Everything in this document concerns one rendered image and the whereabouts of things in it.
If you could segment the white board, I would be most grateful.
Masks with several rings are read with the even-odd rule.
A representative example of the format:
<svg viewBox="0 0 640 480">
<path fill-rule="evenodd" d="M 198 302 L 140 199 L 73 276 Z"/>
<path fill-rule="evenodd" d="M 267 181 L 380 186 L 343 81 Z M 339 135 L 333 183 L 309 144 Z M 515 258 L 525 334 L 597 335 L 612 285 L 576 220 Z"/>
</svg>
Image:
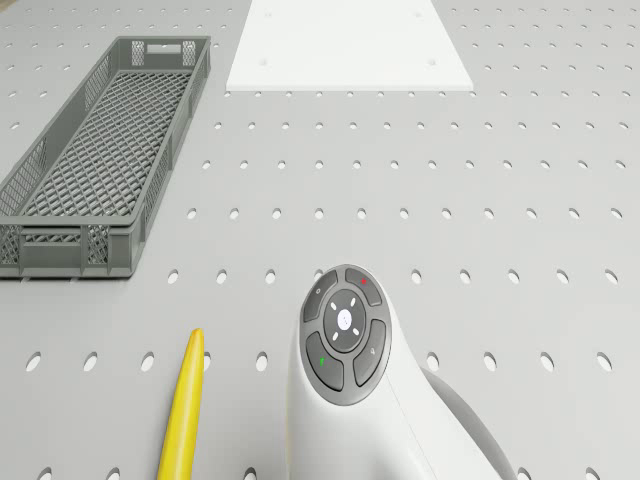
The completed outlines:
<svg viewBox="0 0 640 480">
<path fill-rule="evenodd" d="M 431 0 L 252 0 L 231 91 L 471 91 Z"/>
</svg>

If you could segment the banana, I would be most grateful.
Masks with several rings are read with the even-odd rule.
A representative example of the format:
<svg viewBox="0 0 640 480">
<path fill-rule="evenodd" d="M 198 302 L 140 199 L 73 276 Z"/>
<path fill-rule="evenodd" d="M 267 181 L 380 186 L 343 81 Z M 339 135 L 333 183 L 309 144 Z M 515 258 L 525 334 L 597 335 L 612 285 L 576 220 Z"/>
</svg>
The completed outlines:
<svg viewBox="0 0 640 480">
<path fill-rule="evenodd" d="M 192 331 L 179 371 L 168 418 L 157 480 L 190 480 L 204 373 L 204 334 Z"/>
</svg>

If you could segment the dark grey basket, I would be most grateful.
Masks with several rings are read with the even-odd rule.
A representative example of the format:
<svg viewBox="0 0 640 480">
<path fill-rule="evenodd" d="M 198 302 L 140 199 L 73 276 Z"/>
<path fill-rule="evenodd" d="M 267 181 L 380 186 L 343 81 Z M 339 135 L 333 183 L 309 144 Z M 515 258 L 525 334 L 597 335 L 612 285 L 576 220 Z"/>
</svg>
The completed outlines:
<svg viewBox="0 0 640 480">
<path fill-rule="evenodd" d="M 207 36 L 119 36 L 0 182 L 0 278 L 128 278 L 210 72 Z"/>
</svg>

